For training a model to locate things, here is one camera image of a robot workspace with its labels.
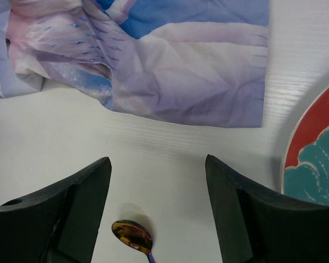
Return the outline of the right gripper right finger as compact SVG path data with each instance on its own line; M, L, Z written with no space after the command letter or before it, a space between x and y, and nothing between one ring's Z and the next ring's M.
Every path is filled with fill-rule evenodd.
M205 171L223 262L329 262L329 206L271 190L213 155Z

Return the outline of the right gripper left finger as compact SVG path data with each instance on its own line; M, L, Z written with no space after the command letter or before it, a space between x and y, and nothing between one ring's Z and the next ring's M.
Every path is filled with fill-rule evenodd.
M0 262L91 262L110 178L104 157L0 205Z

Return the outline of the red and blue plate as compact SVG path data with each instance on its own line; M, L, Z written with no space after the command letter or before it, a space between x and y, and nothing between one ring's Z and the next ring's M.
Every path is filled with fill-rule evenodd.
M281 192L329 206L329 87L295 126L281 167Z

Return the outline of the blue princess print cloth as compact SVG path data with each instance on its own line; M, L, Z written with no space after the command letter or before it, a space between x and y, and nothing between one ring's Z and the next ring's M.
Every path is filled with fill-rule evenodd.
M268 1L0 1L0 99L73 87L111 111L262 125Z

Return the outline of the iridescent spoon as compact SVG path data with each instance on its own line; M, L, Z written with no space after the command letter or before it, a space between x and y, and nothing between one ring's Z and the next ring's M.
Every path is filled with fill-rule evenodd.
M133 220L117 220L111 226L112 233L125 245L142 252L150 263L155 263L152 255L153 239L149 231Z

